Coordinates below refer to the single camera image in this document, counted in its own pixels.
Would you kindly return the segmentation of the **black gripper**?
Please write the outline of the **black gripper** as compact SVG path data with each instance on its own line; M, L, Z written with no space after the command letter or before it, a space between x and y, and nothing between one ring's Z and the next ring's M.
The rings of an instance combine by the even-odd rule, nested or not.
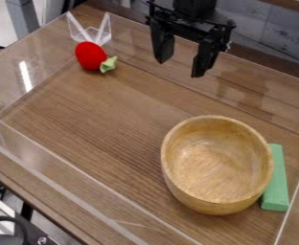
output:
M217 0L172 0L171 8L160 5L156 0L147 0L145 3L149 7L147 24L153 55L160 64L173 55L175 35L193 42L208 37L197 44L191 74L192 78L203 77L219 55L217 42L230 41L235 22L217 13Z

